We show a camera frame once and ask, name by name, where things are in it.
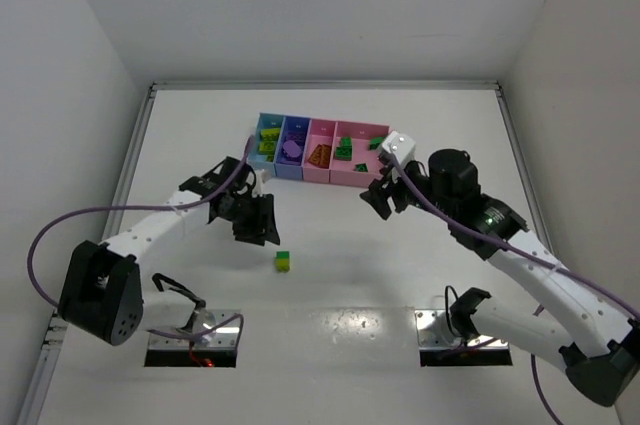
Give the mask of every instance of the lego brick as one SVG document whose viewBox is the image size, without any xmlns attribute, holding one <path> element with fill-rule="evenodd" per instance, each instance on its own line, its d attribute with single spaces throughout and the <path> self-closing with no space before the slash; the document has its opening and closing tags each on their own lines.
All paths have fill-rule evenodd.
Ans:
<svg viewBox="0 0 640 425">
<path fill-rule="evenodd" d="M 280 137 L 280 127 L 260 130 L 260 138 L 267 142 L 277 142 L 278 137 Z"/>
<path fill-rule="evenodd" d="M 291 270 L 291 264 L 288 258 L 276 258 L 276 270 L 278 272 L 287 273 Z"/>
<path fill-rule="evenodd" d="M 335 158 L 336 160 L 351 160 L 351 148 L 336 147 Z"/>
<path fill-rule="evenodd" d="M 276 142 L 260 142 L 258 145 L 259 153 L 267 153 L 272 155 L 276 151 Z"/>
<path fill-rule="evenodd" d="M 331 163 L 331 145 L 320 145 L 322 147 L 320 154 L 320 168 L 329 168 Z"/>
<path fill-rule="evenodd" d="M 276 252 L 276 270 L 279 272 L 288 272 L 291 266 L 291 256 L 289 251 L 283 250 Z"/>
<path fill-rule="evenodd" d="M 286 140 L 291 140 L 293 142 L 302 142 L 304 144 L 305 139 L 307 138 L 307 132 L 288 132 L 285 135 Z"/>
<path fill-rule="evenodd" d="M 308 162 L 311 163 L 312 165 L 315 165 L 316 167 L 319 167 L 321 163 L 323 150 L 324 148 L 322 145 L 316 146 L 316 148 L 313 150 L 313 153 L 309 157 Z"/>
<path fill-rule="evenodd" d="M 384 137 L 375 137 L 369 140 L 369 150 L 375 150 L 384 141 Z"/>
<path fill-rule="evenodd" d="M 287 140 L 282 144 L 282 152 L 289 159 L 296 159 L 302 155 L 302 148 L 293 140 Z"/>
</svg>

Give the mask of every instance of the green lego brick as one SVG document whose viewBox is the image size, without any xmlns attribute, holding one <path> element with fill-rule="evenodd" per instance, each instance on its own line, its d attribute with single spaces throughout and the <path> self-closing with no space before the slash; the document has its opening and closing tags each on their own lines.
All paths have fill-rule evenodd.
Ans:
<svg viewBox="0 0 640 425">
<path fill-rule="evenodd" d="M 291 270 L 291 264 L 288 258 L 276 258 L 276 270 L 278 272 L 288 272 Z"/>
<path fill-rule="evenodd" d="M 260 138 L 262 138 L 262 140 L 277 142 L 278 137 L 280 137 L 279 128 L 265 128 L 264 130 L 260 130 Z"/>
<path fill-rule="evenodd" d="M 288 272 L 291 269 L 291 257 L 289 251 L 283 250 L 276 252 L 276 270 L 279 272 Z"/>
<path fill-rule="evenodd" d="M 369 150 L 375 150 L 384 141 L 384 137 L 376 137 L 369 140 Z"/>
<path fill-rule="evenodd" d="M 276 151 L 276 142 L 260 142 L 258 146 L 259 153 L 272 154 Z"/>
<path fill-rule="evenodd" d="M 335 157 L 336 160 L 351 160 L 351 148 L 336 147 Z"/>
</svg>

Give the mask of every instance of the rectangular opening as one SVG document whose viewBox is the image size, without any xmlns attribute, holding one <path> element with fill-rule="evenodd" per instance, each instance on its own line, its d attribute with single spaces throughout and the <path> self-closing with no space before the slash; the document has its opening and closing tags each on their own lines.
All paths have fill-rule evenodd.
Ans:
<svg viewBox="0 0 640 425">
<path fill-rule="evenodd" d="M 513 365 L 509 344 L 494 340 L 484 347 L 462 350 L 461 339 L 446 325 L 444 310 L 415 310 L 421 367 L 487 367 Z M 468 345 L 473 348 L 492 337 L 480 336 Z"/>
<path fill-rule="evenodd" d="M 496 365 L 513 365 L 509 349 L 478 349 L 452 355 L 445 355 L 443 350 L 420 351 L 421 367 L 487 367 Z"/>
<path fill-rule="evenodd" d="M 144 366 L 212 369 L 236 368 L 236 355 L 232 351 L 195 350 L 192 357 L 186 350 L 147 350 Z"/>
</svg>

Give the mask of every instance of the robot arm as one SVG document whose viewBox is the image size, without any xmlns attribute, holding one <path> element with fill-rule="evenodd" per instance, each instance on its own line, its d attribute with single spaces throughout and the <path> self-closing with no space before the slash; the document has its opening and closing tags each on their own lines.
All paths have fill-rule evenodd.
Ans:
<svg viewBox="0 0 640 425">
<path fill-rule="evenodd" d="M 380 159 L 395 157 L 418 190 L 440 211 L 482 235 L 497 238 L 564 269 L 508 205 L 481 193 L 478 170 L 469 154 L 440 150 L 429 158 L 429 175 L 413 159 L 415 142 L 392 132 L 380 146 Z M 361 197 L 383 219 L 389 199 L 400 213 L 409 205 L 424 209 L 391 166 Z M 466 340 L 489 335 L 508 340 L 551 363 L 596 403 L 611 406 L 640 369 L 640 324 L 626 318 L 591 290 L 511 251 L 449 226 L 465 248 L 509 275 L 543 305 L 555 320 L 509 309 L 490 293 L 472 288 L 451 306 L 451 321 Z"/>
<path fill-rule="evenodd" d="M 161 211 L 100 244 L 78 245 L 60 296 L 60 316 L 111 345 L 123 343 L 138 328 L 170 326 L 188 333 L 206 303 L 183 285 L 153 274 L 163 253 L 216 218 L 232 223 L 238 241 L 280 243 L 273 195 L 262 193 L 265 172 L 256 173 L 245 164 L 224 192 L 202 202 L 238 166 L 238 160 L 227 157 L 203 176 L 180 185 Z M 149 279 L 157 291 L 143 290 Z"/>
</svg>

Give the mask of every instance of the purple cable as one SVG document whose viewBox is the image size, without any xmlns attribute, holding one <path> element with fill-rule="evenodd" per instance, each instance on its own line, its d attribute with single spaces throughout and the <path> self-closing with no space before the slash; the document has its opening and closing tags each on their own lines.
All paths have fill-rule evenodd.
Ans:
<svg viewBox="0 0 640 425">
<path fill-rule="evenodd" d="M 116 211 L 132 211 L 132 210 L 142 210 L 142 211 L 149 211 L 149 212 L 171 212 L 171 211 L 175 211 L 175 210 L 188 210 L 190 208 L 194 208 L 197 207 L 199 205 L 202 205 L 204 203 L 208 203 L 211 200 L 213 200 L 214 198 L 216 198 L 218 195 L 220 195 L 221 193 L 223 193 L 227 187 L 229 187 L 229 185 L 231 184 L 231 182 L 233 182 L 233 180 L 236 178 L 236 176 L 238 175 L 238 173 L 240 173 L 240 170 L 242 169 L 242 167 L 247 163 L 247 158 L 249 157 L 249 152 L 250 150 L 253 148 L 253 145 L 255 144 L 255 137 L 252 135 L 247 139 L 247 142 L 244 146 L 244 154 L 242 156 L 242 159 L 240 160 L 240 163 L 238 163 L 238 165 L 236 166 L 236 168 L 233 170 L 233 172 L 231 172 L 231 175 L 229 175 L 229 177 L 222 182 L 222 184 L 216 188 L 210 195 L 204 197 L 202 200 L 198 200 L 197 202 L 192 202 L 192 203 L 186 203 L 183 205 L 176 205 L 174 206 L 168 206 L 168 205 L 109 205 L 109 206 L 104 206 L 104 207 L 89 207 L 89 208 L 83 208 L 80 210 L 75 210 L 73 212 L 69 212 L 69 213 L 65 213 L 64 215 L 59 216 L 58 218 L 56 218 L 55 220 L 52 220 L 51 222 L 47 223 L 42 230 L 40 230 L 38 232 L 38 234 L 36 235 L 36 237 L 33 239 L 33 242 L 31 243 L 31 246 L 29 247 L 29 253 L 27 254 L 27 273 L 29 275 L 29 280 L 31 281 L 31 284 L 33 285 L 33 288 L 36 289 L 36 292 L 38 292 L 38 294 L 40 294 L 40 296 L 47 301 L 50 305 L 52 305 L 53 307 L 58 307 L 58 302 L 56 302 L 53 298 L 51 298 L 49 296 L 49 294 L 47 292 L 44 291 L 44 289 L 40 286 L 40 284 L 38 283 L 38 279 L 35 276 L 35 273 L 33 271 L 33 257 L 35 255 L 36 252 L 36 248 L 38 247 L 38 244 L 40 243 L 40 240 L 42 240 L 42 238 L 45 236 L 45 234 L 51 230 L 54 226 L 56 226 L 58 223 L 63 222 L 69 218 L 73 218 L 73 217 L 78 217 L 80 215 L 86 215 L 89 213 L 96 213 L 96 212 L 116 212 Z M 204 335 L 206 335 L 207 333 L 210 333 L 211 331 L 214 331 L 214 329 L 212 330 L 207 330 L 206 332 L 203 332 L 201 334 L 195 334 L 193 335 L 193 337 L 195 338 L 200 338 L 203 337 Z M 156 335 L 159 335 L 160 333 L 166 333 L 166 332 L 160 332 L 158 330 L 149 330 L 152 333 L 155 333 Z M 167 337 L 166 335 L 162 335 L 166 338 L 178 338 L 178 339 L 189 339 L 188 335 L 172 335 L 171 337 Z"/>
<path fill-rule="evenodd" d="M 619 307 L 623 308 L 634 319 L 640 320 L 640 313 L 635 308 L 633 308 L 629 303 L 627 303 L 622 298 L 618 297 L 614 293 L 609 292 L 608 290 L 606 290 L 605 288 L 601 287 L 600 285 L 598 285 L 597 283 L 593 282 L 592 280 L 589 280 L 588 278 L 581 277 L 580 275 L 578 275 L 578 274 L 576 274 L 576 273 L 574 273 L 574 272 L 572 272 L 572 271 L 570 271 L 568 269 L 556 268 L 556 266 L 554 264 L 552 264 L 552 263 L 549 263 L 549 262 L 547 262 L 545 260 L 542 260 L 541 258 L 538 258 L 538 257 L 536 257 L 534 255 L 531 255 L 531 254 L 525 252 L 524 250 L 520 250 L 520 249 L 514 247 L 513 245 L 511 245 L 511 244 L 509 244 L 509 243 L 507 243 L 507 242 L 505 242 L 503 240 L 499 240 L 497 238 L 489 237 L 489 236 L 483 235 L 482 233 L 476 232 L 475 230 L 471 230 L 470 228 L 465 227 L 461 223 L 458 223 L 455 220 L 453 220 L 452 218 L 448 217 L 442 211 L 440 211 L 435 205 L 433 205 L 429 200 L 427 200 L 427 198 L 420 192 L 418 187 L 415 186 L 415 184 L 411 181 L 411 179 L 409 178 L 407 173 L 400 166 L 400 163 L 398 163 L 398 159 L 394 155 L 391 155 L 390 158 L 391 158 L 391 164 L 393 165 L 393 167 L 396 169 L 396 171 L 400 175 L 400 178 L 402 178 L 402 181 L 409 188 L 409 190 L 411 190 L 411 193 L 413 193 L 415 195 L 415 197 L 418 199 L 420 204 L 423 207 L 425 207 L 425 209 L 427 209 L 429 212 L 431 212 L 433 215 L 435 215 L 436 217 L 438 217 L 441 220 L 443 220 L 444 222 L 446 222 L 447 225 L 449 225 L 451 228 L 453 228 L 455 230 L 458 230 L 459 232 L 464 233 L 464 234 L 466 234 L 466 235 L 468 235 L 470 237 L 473 237 L 476 240 L 480 240 L 482 242 L 494 245 L 494 246 L 498 247 L 500 250 L 507 250 L 509 252 L 515 253 L 516 255 L 519 255 L 519 256 L 521 256 L 523 258 L 526 258 L 526 259 L 530 260 L 531 262 L 533 262 L 533 263 L 535 263 L 537 265 L 540 265 L 543 268 L 546 268 L 548 270 L 554 270 L 555 272 L 560 273 L 561 275 L 569 277 L 570 279 L 574 280 L 575 282 L 581 283 L 582 285 L 585 285 L 585 286 L 591 288 L 592 290 L 596 291 L 597 293 L 599 293 L 603 297 L 608 298 L 613 303 L 615 303 Z M 534 315 L 538 316 L 540 313 L 542 313 L 543 310 L 544 310 L 544 307 L 542 305 L 539 305 L 537 310 L 534 312 Z M 479 343 L 478 345 L 474 345 L 472 347 L 460 347 L 460 348 L 457 348 L 455 350 L 451 350 L 451 351 L 445 352 L 445 353 L 447 353 L 448 355 L 452 355 L 452 354 L 457 354 L 457 353 L 463 353 L 463 352 L 468 351 L 468 350 L 475 350 L 476 348 L 484 347 L 485 345 L 488 345 L 489 343 L 493 343 L 494 340 L 495 339 L 487 340 L 487 341 L 485 341 L 483 343 Z M 536 387 L 536 392 L 538 393 L 538 397 L 540 398 L 540 401 L 542 402 L 542 405 L 544 406 L 545 410 L 547 411 L 549 416 L 553 419 L 553 421 L 556 422 L 557 425 L 564 425 L 562 423 L 562 421 L 558 418 L 558 416 L 555 414 L 555 412 L 551 409 L 551 406 L 549 405 L 549 402 L 547 401 L 547 398 L 545 397 L 544 392 L 542 391 L 542 386 L 540 385 L 540 377 L 538 376 L 538 366 L 537 366 L 537 363 L 536 363 L 535 355 L 531 355 L 531 371 L 533 373 L 533 382 L 534 382 L 534 385 Z"/>
</svg>

